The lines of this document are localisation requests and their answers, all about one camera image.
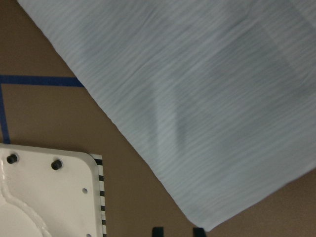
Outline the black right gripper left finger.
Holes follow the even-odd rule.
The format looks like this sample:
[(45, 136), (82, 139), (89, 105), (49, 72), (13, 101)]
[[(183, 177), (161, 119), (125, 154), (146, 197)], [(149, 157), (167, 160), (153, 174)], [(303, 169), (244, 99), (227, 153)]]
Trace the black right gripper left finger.
[(153, 227), (152, 228), (152, 237), (164, 237), (164, 228), (163, 227)]

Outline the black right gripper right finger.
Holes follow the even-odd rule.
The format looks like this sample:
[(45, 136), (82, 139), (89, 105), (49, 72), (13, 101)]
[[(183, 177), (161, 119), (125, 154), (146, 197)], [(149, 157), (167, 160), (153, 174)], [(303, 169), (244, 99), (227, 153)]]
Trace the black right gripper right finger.
[(194, 227), (193, 228), (193, 237), (206, 237), (206, 233), (205, 233), (204, 228)]

